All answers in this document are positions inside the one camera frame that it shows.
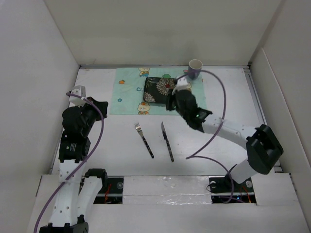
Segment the green cartoon print cloth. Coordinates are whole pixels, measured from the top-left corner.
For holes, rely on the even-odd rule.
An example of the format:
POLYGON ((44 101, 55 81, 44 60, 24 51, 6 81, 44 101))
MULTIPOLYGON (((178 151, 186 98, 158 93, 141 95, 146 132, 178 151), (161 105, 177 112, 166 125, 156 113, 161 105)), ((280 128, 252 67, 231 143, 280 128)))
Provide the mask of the green cartoon print cloth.
POLYGON ((143 101, 143 90, 147 77, 173 78, 186 74, 187 67, 139 67, 118 68, 110 103, 113 115, 177 115, 166 111, 165 104, 143 101))

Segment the black floral square plate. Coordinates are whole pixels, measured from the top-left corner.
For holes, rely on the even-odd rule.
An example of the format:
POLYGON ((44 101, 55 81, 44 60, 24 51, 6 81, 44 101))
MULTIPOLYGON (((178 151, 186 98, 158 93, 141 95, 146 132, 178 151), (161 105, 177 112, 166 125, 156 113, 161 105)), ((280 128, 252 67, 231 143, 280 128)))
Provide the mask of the black floral square plate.
POLYGON ((175 79, 147 77, 143 90, 143 101, 155 104, 165 104, 168 93, 175 87, 175 79))

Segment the purple mug white inside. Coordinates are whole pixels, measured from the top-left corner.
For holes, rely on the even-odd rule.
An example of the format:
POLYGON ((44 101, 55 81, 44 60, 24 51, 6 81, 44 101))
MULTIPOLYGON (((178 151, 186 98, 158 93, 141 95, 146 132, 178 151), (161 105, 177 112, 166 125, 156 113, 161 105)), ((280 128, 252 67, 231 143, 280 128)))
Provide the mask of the purple mug white inside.
POLYGON ((189 61, 188 76, 191 80, 198 78, 203 67, 203 63, 198 59, 192 59, 189 61))

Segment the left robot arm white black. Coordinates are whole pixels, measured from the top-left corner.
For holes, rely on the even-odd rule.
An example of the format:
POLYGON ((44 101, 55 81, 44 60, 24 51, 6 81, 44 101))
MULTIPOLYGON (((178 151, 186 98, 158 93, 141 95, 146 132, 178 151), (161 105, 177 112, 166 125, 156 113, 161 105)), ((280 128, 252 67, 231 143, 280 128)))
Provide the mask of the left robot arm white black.
POLYGON ((59 186, 49 197, 34 226, 39 233, 87 233, 87 216, 97 194, 108 188, 107 172, 84 172, 91 147, 88 135, 95 122, 104 122, 108 102, 68 94, 74 103, 62 113, 63 133, 59 148, 59 186))

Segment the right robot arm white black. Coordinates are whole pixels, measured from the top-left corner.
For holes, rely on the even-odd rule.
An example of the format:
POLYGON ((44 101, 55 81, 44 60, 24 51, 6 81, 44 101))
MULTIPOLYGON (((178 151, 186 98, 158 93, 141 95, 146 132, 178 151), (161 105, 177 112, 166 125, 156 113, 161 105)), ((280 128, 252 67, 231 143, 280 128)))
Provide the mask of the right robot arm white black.
POLYGON ((246 150, 247 158, 235 165, 230 176, 225 178, 225 186, 230 191, 236 191, 244 181, 258 173, 269 174, 284 153, 269 126, 262 124, 259 127, 248 127, 222 119, 198 107, 195 96, 188 90, 170 91, 166 109, 176 110, 190 128, 203 133, 216 133, 246 150))

